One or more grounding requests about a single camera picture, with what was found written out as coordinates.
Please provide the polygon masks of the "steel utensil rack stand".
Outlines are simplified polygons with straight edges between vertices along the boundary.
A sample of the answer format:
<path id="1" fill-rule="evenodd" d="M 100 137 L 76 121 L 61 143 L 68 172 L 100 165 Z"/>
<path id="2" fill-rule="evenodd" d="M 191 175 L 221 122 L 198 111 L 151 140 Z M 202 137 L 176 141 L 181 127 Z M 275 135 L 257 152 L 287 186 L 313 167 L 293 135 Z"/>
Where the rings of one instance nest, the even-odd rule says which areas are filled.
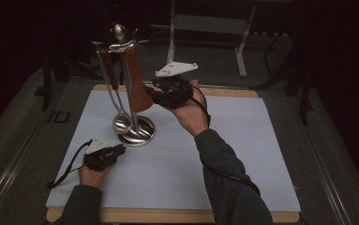
<path id="1" fill-rule="evenodd" d="M 114 42 L 105 44 L 94 41 L 100 71 L 105 81 L 107 91 L 112 101 L 113 107 L 117 110 L 116 116 L 112 120 L 112 130 L 117 134 L 118 140 L 131 147 L 139 147 L 148 144 L 155 136 L 156 129 L 154 123 L 145 116 L 138 115 L 131 110 L 129 97 L 132 89 L 125 50 L 132 47 L 136 50 L 138 44 L 143 43 L 135 37 L 127 36 L 127 29 L 124 25 L 116 23 L 111 28 Z M 128 111 L 126 111 L 121 96 L 119 94 L 118 78 L 113 71 L 112 54 L 118 53 L 122 77 L 125 80 L 125 91 L 127 93 Z"/>

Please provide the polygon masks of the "wooden rice paddle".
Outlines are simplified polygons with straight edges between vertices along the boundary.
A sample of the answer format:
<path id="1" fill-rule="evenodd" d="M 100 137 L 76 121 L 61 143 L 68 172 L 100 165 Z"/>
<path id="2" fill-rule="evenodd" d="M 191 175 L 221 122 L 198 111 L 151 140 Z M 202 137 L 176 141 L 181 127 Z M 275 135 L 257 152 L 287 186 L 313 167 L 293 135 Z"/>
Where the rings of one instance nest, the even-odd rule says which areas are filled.
<path id="1" fill-rule="evenodd" d="M 133 112 L 140 113 L 149 109 L 154 102 L 146 93 L 146 87 L 142 81 L 142 70 L 140 68 L 136 50 L 132 47 L 127 48 L 125 50 L 125 57 L 127 60 L 130 79 L 132 80 L 129 104 Z"/>

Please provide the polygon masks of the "black tripod stand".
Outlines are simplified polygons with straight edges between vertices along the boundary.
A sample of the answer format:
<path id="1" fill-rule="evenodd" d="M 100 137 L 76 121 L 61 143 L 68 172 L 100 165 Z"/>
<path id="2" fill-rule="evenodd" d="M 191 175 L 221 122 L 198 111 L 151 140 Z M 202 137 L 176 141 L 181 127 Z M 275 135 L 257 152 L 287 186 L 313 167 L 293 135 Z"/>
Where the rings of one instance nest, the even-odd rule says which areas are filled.
<path id="1" fill-rule="evenodd" d="M 307 126 L 307 112 L 312 110 L 308 95 L 310 90 L 311 71 L 306 60 L 301 56 L 303 38 L 299 33 L 292 39 L 290 47 L 282 65 L 273 73 L 272 78 L 267 82 L 251 86 L 251 90 L 263 90 L 281 81 L 287 80 L 284 88 L 287 97 L 294 97 L 300 93 L 299 117 L 302 123 Z"/>
<path id="2" fill-rule="evenodd" d="M 55 75 L 58 81 L 66 83 L 70 78 L 67 67 L 75 68 L 76 71 L 79 71 L 83 76 L 90 79 L 101 80 L 101 77 L 93 72 L 91 68 L 84 66 L 66 53 L 52 49 L 46 50 L 42 59 L 43 86 L 40 89 L 40 95 L 43 97 L 41 108 L 43 112 L 49 108 L 52 102 L 52 74 Z"/>

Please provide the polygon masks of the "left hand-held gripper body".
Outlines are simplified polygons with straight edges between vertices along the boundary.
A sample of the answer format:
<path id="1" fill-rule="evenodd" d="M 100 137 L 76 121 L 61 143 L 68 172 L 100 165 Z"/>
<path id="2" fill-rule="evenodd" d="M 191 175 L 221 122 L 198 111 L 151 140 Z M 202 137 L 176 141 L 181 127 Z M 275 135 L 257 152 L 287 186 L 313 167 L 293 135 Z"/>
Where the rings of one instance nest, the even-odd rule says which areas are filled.
<path id="1" fill-rule="evenodd" d="M 96 136 L 84 154 L 84 164 L 93 171 L 103 171 L 113 165 L 113 148 L 100 136 Z"/>

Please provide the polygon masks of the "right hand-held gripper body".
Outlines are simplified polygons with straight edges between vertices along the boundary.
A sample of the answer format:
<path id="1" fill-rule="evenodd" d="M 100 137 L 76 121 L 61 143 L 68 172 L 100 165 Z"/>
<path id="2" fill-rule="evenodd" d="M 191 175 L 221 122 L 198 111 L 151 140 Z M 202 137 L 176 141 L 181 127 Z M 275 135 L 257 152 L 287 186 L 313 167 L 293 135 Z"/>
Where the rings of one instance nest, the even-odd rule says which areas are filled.
<path id="1" fill-rule="evenodd" d="M 185 104 L 192 97 L 193 91 L 189 81 L 183 79 L 181 74 L 197 68 L 196 63 L 170 61 L 161 70 L 157 71 L 152 84 L 160 92 L 157 92 L 157 100 L 154 102 L 171 109 Z"/>

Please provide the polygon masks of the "white table mat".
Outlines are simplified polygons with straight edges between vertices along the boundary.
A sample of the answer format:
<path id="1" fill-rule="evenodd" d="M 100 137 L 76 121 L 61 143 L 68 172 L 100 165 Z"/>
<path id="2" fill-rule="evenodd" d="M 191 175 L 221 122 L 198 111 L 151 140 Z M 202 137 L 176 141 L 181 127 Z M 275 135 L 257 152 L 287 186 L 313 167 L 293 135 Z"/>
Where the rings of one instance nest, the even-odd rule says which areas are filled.
<path id="1" fill-rule="evenodd" d="M 300 209 L 264 101 L 259 97 L 207 99 L 211 127 L 244 163 L 272 212 Z M 62 164 L 79 167 L 84 143 L 99 137 L 119 143 L 112 131 L 115 111 L 105 91 L 90 93 Z M 106 178 L 102 204 L 110 208 L 208 210 L 202 163 L 193 137 L 171 112 L 154 105 L 143 116 L 156 127 L 146 145 L 129 147 Z"/>

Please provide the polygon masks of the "white metal frame stand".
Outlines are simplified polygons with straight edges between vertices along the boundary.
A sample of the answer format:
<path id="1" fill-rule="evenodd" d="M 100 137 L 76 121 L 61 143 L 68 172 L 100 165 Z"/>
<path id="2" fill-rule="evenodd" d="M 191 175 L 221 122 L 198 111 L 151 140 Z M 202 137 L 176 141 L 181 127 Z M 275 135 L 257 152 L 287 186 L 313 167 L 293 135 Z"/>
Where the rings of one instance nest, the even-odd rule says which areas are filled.
<path id="1" fill-rule="evenodd" d="M 246 19 L 219 18 L 201 15 L 178 14 L 176 12 L 177 1 L 178 0 L 170 0 L 170 24 L 168 26 L 170 38 L 167 63 L 170 64 L 174 61 L 174 39 L 176 30 L 240 35 L 241 41 L 234 47 L 234 56 L 239 76 L 245 78 L 247 76 L 247 70 L 244 62 L 243 51 L 246 46 L 257 7 L 252 6 L 249 9 Z"/>

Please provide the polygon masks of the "person's right hand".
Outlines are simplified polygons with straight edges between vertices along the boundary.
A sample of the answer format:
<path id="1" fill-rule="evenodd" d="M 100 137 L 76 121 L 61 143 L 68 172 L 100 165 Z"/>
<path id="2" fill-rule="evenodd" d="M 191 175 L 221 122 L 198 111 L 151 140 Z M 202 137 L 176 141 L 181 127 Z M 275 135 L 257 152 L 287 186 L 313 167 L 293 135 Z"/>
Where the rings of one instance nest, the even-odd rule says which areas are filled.
<path id="1" fill-rule="evenodd" d="M 195 137 L 209 128 L 207 114 L 204 112 L 207 107 L 199 81 L 191 80 L 189 83 L 192 85 L 193 99 L 180 108 L 170 109 L 170 112 L 175 115 L 180 125 Z"/>

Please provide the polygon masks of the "person's left hand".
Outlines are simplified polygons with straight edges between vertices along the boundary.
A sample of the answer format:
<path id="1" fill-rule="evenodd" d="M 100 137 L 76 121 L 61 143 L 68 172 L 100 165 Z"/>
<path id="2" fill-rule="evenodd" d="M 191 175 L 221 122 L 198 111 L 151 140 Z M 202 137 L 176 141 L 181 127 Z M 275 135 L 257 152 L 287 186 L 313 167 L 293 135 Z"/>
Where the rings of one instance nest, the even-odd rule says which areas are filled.
<path id="1" fill-rule="evenodd" d="M 94 188 L 101 188 L 111 169 L 112 165 L 99 172 L 91 170 L 83 164 L 79 169 L 80 184 Z"/>

